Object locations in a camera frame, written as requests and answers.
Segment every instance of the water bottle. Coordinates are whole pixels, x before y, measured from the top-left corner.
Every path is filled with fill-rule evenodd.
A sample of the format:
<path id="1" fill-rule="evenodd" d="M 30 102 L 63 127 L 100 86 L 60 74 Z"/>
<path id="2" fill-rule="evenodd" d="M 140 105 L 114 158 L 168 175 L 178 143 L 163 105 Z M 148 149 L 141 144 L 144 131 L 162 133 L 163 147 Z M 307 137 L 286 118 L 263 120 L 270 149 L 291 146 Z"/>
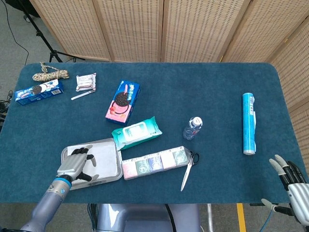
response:
<path id="1" fill-rule="evenodd" d="M 191 140 L 202 128 L 203 121 L 200 117 L 193 117 L 189 121 L 189 126 L 184 128 L 183 137 L 187 140 Z"/>

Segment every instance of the robotic hand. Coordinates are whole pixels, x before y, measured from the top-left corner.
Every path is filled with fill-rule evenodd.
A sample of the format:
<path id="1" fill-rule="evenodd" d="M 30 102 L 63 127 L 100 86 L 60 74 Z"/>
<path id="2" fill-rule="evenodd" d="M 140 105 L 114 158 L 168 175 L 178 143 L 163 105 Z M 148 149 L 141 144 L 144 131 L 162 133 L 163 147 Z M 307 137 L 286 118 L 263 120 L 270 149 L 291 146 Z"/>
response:
<path id="1" fill-rule="evenodd" d="M 275 160 L 269 159 L 290 198 L 290 207 L 272 204 L 266 199 L 262 203 L 274 212 L 294 216 L 303 226 L 309 226 L 309 184 L 307 184 L 300 169 L 291 161 L 286 162 L 281 156 L 275 155 Z"/>
<path id="2" fill-rule="evenodd" d="M 52 220 L 57 209 L 67 196 L 72 181 L 76 179 L 91 181 L 96 178 L 83 173 L 87 160 L 91 160 L 93 166 L 96 166 L 94 156 L 87 154 L 90 148 L 92 148 L 92 145 L 76 149 L 64 159 L 57 171 L 56 179 L 54 179 L 32 211 L 31 220 L 21 230 L 2 229 L 2 232 L 44 232 L 46 225 Z"/>

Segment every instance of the rope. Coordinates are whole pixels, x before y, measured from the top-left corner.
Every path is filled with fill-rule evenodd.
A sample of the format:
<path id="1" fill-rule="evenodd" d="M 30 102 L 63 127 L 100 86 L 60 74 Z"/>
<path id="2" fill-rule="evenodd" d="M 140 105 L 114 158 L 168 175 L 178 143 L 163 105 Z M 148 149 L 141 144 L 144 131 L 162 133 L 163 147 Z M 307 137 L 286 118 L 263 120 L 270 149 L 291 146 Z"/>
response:
<path id="1" fill-rule="evenodd" d="M 51 81 L 51 80 L 55 80 L 55 79 L 69 78 L 69 73 L 68 73 L 67 70 L 59 70 L 59 69 L 56 69 L 54 67 L 45 65 L 44 62 L 40 62 L 40 63 L 41 63 L 43 73 L 34 74 L 33 77 L 32 77 L 33 80 L 47 82 L 47 81 Z M 51 68 L 51 69 L 54 69 L 56 71 L 48 73 L 47 68 Z"/>

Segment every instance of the table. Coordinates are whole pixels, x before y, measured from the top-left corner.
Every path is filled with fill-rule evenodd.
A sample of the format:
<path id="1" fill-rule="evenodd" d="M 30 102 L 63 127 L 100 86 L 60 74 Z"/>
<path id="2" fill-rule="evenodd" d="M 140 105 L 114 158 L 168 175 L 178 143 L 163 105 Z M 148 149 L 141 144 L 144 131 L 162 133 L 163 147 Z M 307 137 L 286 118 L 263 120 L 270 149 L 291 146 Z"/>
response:
<path id="1" fill-rule="evenodd" d="M 186 167 L 137 179 L 71 191 L 67 203 L 259 203 L 287 202 L 269 158 L 292 160 L 305 174 L 276 70 L 267 63 L 52 63 L 69 71 L 64 93 L 29 105 L 12 102 L 0 134 L 0 202 L 37 202 L 69 145 L 110 138 L 121 127 L 105 114 L 121 79 L 140 84 L 129 124 L 155 116 L 163 134 L 124 150 L 124 160 L 177 146 L 200 154 L 180 192 Z M 16 89 L 35 85 L 39 64 L 27 65 Z M 76 75 L 97 73 L 97 91 L 78 95 Z M 242 94 L 255 96 L 256 146 L 242 153 Z M 204 124 L 191 141 L 188 120 Z"/>

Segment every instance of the metal tray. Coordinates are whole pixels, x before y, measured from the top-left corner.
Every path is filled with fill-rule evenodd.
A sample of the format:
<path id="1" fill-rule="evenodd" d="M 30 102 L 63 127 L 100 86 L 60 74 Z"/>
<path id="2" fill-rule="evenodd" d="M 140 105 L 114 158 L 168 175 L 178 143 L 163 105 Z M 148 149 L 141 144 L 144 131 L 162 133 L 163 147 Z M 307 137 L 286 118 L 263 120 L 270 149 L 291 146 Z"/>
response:
<path id="1" fill-rule="evenodd" d="M 61 152 L 61 163 L 73 150 L 85 145 L 92 145 L 88 154 L 94 155 L 97 165 L 94 167 L 91 160 L 87 160 L 83 173 L 94 176 L 94 179 L 90 182 L 85 180 L 74 180 L 71 190 L 112 182 L 122 177 L 121 152 L 117 151 L 113 138 L 68 146 Z"/>

